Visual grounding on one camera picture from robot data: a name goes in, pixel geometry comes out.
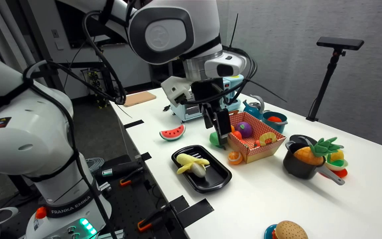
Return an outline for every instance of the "teal bowl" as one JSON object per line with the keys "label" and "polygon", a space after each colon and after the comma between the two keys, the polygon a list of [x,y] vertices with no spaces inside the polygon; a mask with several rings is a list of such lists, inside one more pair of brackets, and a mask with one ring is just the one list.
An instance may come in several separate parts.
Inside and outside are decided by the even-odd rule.
{"label": "teal bowl", "polygon": [[[275,116],[275,117],[280,118],[282,122],[268,121],[268,118],[271,116]],[[287,116],[285,116],[281,113],[272,112],[272,111],[267,111],[267,112],[263,113],[262,122],[267,124],[269,127],[273,128],[274,130],[278,131],[279,133],[282,133],[284,131],[285,125],[288,124]]]}

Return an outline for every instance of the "electrical outlet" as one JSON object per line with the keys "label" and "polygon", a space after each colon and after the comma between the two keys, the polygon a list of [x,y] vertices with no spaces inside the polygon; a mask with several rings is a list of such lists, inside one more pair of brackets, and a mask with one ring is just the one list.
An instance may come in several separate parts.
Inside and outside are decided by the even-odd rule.
{"label": "electrical outlet", "polygon": [[51,32],[53,33],[54,38],[59,38],[60,36],[58,35],[58,32],[56,29],[52,29]]}

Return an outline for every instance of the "teal toy kettle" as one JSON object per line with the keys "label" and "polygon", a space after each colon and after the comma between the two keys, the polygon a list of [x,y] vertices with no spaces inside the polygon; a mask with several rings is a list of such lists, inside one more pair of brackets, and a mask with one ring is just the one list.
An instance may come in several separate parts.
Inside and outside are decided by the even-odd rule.
{"label": "teal toy kettle", "polygon": [[250,95],[251,97],[255,98],[256,100],[259,100],[259,102],[252,102],[247,104],[247,100],[243,102],[245,105],[244,112],[249,113],[250,115],[253,115],[254,117],[258,118],[259,120],[262,120],[263,110],[265,109],[265,103],[262,100],[262,97],[257,95]]}

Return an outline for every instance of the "cardboard basket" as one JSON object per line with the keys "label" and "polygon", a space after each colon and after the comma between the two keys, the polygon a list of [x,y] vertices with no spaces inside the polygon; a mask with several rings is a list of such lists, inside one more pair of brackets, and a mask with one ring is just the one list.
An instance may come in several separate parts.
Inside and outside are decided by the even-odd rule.
{"label": "cardboard basket", "polygon": [[[239,151],[243,155],[243,160],[246,163],[256,161],[268,156],[272,156],[281,146],[282,142],[285,140],[285,136],[269,127],[267,124],[258,120],[254,116],[247,112],[241,112],[238,114],[229,115],[231,124],[235,127],[239,122],[247,122],[250,124],[253,133],[251,138],[243,139],[247,142],[247,146],[243,144],[235,135],[229,133],[228,144],[232,147],[234,151]],[[277,141],[270,143],[262,147],[254,147],[254,142],[259,139],[259,137],[268,132],[273,132],[276,135]]]}

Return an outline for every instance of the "white table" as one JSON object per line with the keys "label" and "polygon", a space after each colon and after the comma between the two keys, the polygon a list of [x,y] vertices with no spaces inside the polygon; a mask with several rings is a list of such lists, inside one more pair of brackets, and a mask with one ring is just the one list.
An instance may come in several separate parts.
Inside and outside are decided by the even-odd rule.
{"label": "white table", "polygon": [[[260,239],[265,229],[283,220],[301,225],[309,238],[382,238],[382,146],[303,116],[265,104],[265,109],[288,117],[283,135],[304,134],[314,139],[338,137],[349,162],[346,183],[338,186],[322,175],[300,180],[288,175],[282,165],[285,143],[271,157],[250,164],[229,165],[227,151],[211,146],[202,118],[187,121],[186,132],[173,142],[159,136],[161,130],[179,126],[180,119],[169,110],[161,88],[150,91],[157,98],[131,107],[112,105],[120,121],[143,124],[127,129],[139,153],[149,152],[145,161],[168,201],[183,195],[191,205],[206,198],[214,211],[185,228],[190,239]],[[252,98],[241,94],[241,101]],[[196,192],[177,167],[171,155],[185,146],[200,144],[231,172],[232,180],[222,189],[208,194]]]}

